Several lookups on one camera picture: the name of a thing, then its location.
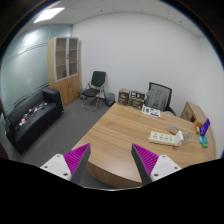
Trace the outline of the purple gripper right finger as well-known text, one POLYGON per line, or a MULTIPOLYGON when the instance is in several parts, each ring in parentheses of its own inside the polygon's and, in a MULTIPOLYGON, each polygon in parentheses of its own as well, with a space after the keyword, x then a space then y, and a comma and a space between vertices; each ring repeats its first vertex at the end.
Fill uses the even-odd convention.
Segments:
POLYGON ((181 170, 167 155, 158 156, 139 145, 133 144, 131 153, 144 185, 181 170))

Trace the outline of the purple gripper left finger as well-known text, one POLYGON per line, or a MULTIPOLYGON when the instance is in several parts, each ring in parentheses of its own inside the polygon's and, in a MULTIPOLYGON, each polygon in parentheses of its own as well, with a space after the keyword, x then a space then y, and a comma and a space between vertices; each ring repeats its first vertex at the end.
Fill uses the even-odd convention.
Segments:
POLYGON ((85 144, 65 155, 54 155, 41 166, 41 169, 75 184, 79 184, 90 154, 90 144, 85 144))

